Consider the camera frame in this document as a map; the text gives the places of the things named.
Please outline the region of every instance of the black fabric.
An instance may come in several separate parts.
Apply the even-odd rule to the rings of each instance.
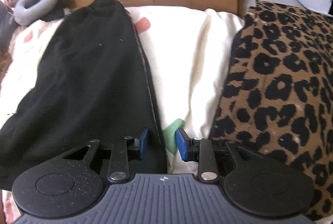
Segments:
[[[0,49],[8,50],[14,30],[18,27],[8,8],[0,1]]]
[[[35,88],[0,130],[0,189],[10,190],[24,170],[83,141],[107,145],[115,137],[139,137],[144,128],[150,130],[146,156],[130,169],[165,173],[148,62],[123,6],[96,0],[58,28]]]
[[[40,0],[30,0],[26,3],[25,8],[28,9],[33,5],[37,4]],[[59,1],[53,10],[46,13],[40,19],[44,22],[51,22],[57,19],[61,19],[65,16],[64,14],[64,5]]]

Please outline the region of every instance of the leopard print garment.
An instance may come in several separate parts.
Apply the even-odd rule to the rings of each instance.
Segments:
[[[315,187],[308,216],[333,214],[333,19],[257,1],[233,48],[210,139],[303,171]]]

